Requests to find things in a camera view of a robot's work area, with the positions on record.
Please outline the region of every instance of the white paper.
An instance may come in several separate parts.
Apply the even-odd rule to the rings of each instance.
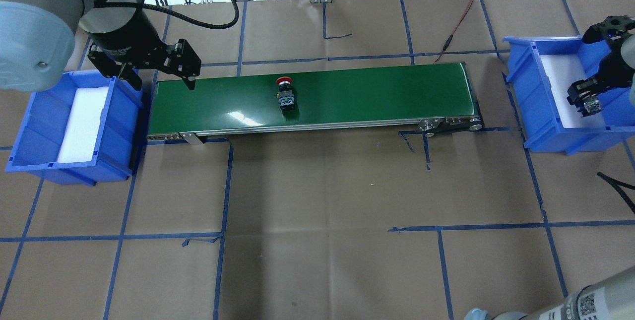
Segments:
[[[108,87],[77,89],[57,162],[84,162],[93,159],[107,95]]]
[[[565,128],[602,128],[606,125],[602,112],[582,118],[575,105],[567,101],[567,89],[571,83],[586,79],[584,68],[578,56],[574,54],[541,55],[542,66],[551,83],[551,93],[556,100],[556,107],[562,126]]]

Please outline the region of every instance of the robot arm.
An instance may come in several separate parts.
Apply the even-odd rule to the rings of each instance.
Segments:
[[[569,87],[567,100],[576,105],[583,117],[601,112],[597,95],[615,88],[633,85],[635,73],[635,38],[629,30],[635,28],[635,17],[608,16],[605,21],[590,26],[582,41],[593,44],[605,40],[611,49],[602,59],[594,76],[579,80]],[[635,105],[635,91],[631,89],[631,103]]]
[[[0,89],[42,91],[55,85],[70,58],[79,26],[93,41],[88,58],[103,76],[118,76],[137,90],[133,69],[158,69],[183,79],[188,88],[200,73],[200,58],[184,39],[161,41],[143,8],[154,8],[206,28],[205,24],[143,0],[0,0]]]

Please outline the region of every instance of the blue plastic bin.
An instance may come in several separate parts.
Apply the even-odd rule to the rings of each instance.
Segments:
[[[58,163],[68,117],[79,88],[109,88],[93,158],[86,162]],[[141,92],[118,78],[98,71],[62,75],[55,87],[31,94],[6,171],[26,171],[55,184],[114,182],[132,175],[129,168]]]
[[[505,37],[511,53],[508,81],[514,86],[527,142],[532,152],[601,151],[635,135],[635,108],[628,88],[613,89],[598,96],[605,126],[563,127],[541,56],[574,54],[587,78],[597,73],[599,62],[609,53],[606,42],[585,44],[581,37]]]

